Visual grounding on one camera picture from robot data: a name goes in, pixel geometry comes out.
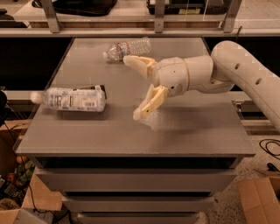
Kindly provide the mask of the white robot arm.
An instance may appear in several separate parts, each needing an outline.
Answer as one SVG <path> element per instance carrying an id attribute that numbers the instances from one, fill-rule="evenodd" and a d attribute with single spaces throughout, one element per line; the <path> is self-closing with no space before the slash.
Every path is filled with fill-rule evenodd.
<path id="1" fill-rule="evenodd" d="M 280 78 L 233 41 L 221 41 L 209 56 L 174 57 L 157 62 L 152 58 L 129 55 L 123 62 L 144 78 L 152 78 L 145 99 L 134 111 L 135 120 L 149 116 L 168 97 L 190 90 L 204 94 L 224 93 L 237 86 L 280 130 L 280 103 L 277 102 Z"/>

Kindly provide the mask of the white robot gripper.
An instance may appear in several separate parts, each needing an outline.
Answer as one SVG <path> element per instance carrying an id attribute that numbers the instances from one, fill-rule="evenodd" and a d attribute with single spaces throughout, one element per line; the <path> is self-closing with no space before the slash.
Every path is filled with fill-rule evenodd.
<path id="1" fill-rule="evenodd" d="M 150 85 L 145 99 L 134 111 L 133 119 L 136 121 L 158 109 L 167 96 L 182 95 L 189 87 L 188 67 L 181 58 L 162 59 L 157 63 L 152 58 L 128 55 L 123 58 L 123 62 L 145 79 L 152 73 L 152 83 L 155 85 Z"/>

